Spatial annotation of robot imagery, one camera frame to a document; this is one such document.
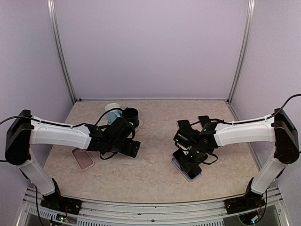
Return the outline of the pink phone case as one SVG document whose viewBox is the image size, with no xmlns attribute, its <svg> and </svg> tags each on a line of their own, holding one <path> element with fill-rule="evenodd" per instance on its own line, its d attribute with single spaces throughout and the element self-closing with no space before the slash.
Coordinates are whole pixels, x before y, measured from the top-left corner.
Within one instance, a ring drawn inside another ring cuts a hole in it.
<svg viewBox="0 0 301 226">
<path fill-rule="evenodd" d="M 71 153 L 81 171 L 86 171 L 94 166 L 95 162 L 86 150 L 76 148 Z"/>
</svg>

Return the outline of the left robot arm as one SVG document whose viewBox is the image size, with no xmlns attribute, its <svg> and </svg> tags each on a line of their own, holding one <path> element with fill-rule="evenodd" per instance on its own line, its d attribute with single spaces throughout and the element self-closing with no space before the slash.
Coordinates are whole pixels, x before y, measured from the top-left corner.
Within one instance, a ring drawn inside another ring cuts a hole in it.
<svg viewBox="0 0 301 226">
<path fill-rule="evenodd" d="M 132 123 L 120 117 L 109 125 L 72 125 L 43 120 L 24 109 L 12 119 L 14 122 L 6 134 L 5 160 L 17 166 L 57 210 L 66 205 L 66 199 L 61 195 L 56 181 L 46 174 L 30 153 L 31 145 L 69 146 L 99 152 L 101 156 L 121 153 L 135 158 L 141 144 L 134 140 Z"/>
</svg>

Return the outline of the white phone case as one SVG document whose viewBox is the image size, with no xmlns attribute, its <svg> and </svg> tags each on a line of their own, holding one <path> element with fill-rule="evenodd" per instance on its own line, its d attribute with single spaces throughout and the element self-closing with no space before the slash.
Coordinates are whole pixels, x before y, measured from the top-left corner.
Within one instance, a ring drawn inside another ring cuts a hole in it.
<svg viewBox="0 0 301 226">
<path fill-rule="evenodd" d="M 178 124 L 178 133 L 190 135 L 193 132 L 193 128 L 190 125 L 188 120 L 179 120 L 177 121 Z"/>
</svg>

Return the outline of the silver-edged black smartphone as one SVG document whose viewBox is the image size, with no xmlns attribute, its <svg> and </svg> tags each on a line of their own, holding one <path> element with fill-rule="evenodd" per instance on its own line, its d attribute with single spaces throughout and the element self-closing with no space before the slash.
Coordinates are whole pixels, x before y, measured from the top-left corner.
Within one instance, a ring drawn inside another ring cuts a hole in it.
<svg viewBox="0 0 301 226">
<path fill-rule="evenodd" d="M 203 125 L 206 125 L 207 123 L 211 122 L 209 116 L 207 115 L 202 115 L 198 117 L 199 122 Z"/>
</svg>

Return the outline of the purple-edged black smartphone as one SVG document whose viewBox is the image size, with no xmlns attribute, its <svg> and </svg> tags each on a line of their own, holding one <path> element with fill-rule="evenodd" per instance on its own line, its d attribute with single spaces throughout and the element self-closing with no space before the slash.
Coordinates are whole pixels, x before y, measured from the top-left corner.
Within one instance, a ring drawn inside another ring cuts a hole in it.
<svg viewBox="0 0 301 226">
<path fill-rule="evenodd" d="M 182 151 L 174 152 L 172 156 L 173 165 L 188 182 L 193 182 L 201 176 L 202 169 L 191 163 Z"/>
</svg>

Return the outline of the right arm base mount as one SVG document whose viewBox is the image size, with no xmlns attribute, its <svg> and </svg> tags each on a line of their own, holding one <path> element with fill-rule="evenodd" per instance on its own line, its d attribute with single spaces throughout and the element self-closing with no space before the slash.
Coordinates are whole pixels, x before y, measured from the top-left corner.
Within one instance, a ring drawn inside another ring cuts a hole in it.
<svg viewBox="0 0 301 226">
<path fill-rule="evenodd" d="M 262 195 L 244 195 L 236 198 L 226 199 L 224 204 L 227 214 L 234 214 L 264 206 L 265 200 Z"/>
</svg>

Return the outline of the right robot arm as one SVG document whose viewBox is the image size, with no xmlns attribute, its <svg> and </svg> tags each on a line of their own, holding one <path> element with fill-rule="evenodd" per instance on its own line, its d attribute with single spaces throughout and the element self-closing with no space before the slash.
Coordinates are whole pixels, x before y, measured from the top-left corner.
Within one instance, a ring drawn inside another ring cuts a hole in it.
<svg viewBox="0 0 301 226">
<path fill-rule="evenodd" d="M 246 194 L 240 199 L 245 209 L 252 208 L 259 201 L 259 195 L 300 156 L 297 129 L 281 108 L 272 114 L 245 121 L 226 122 L 207 115 L 199 116 L 201 131 L 193 129 L 189 120 L 177 123 L 178 131 L 173 140 L 178 149 L 172 154 L 172 163 L 190 182 L 200 177 L 200 164 L 208 164 L 208 156 L 215 157 L 214 150 L 219 147 L 252 142 L 274 143 L 271 156 L 258 175 L 251 179 Z"/>
</svg>

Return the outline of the lavender phone case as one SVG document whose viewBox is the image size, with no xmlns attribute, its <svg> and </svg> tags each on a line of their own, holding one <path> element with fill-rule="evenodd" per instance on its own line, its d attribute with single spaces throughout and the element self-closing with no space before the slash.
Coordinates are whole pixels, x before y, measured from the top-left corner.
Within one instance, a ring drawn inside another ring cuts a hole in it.
<svg viewBox="0 0 301 226">
<path fill-rule="evenodd" d="M 196 172 L 190 171 L 189 173 L 186 173 L 184 170 L 181 169 L 179 163 L 174 157 L 171 159 L 171 162 L 179 170 L 179 172 L 186 178 L 188 182 L 194 182 L 202 175 L 202 170 L 200 167 L 197 168 Z"/>
</svg>

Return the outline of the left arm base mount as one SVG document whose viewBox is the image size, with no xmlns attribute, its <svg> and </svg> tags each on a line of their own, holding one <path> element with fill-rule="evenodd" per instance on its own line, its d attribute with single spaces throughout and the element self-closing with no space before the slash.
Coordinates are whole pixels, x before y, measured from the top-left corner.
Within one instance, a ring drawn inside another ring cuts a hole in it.
<svg viewBox="0 0 301 226">
<path fill-rule="evenodd" d="M 43 197 L 40 205 L 51 210 L 79 215 L 82 201 L 64 196 L 48 195 Z"/>
</svg>

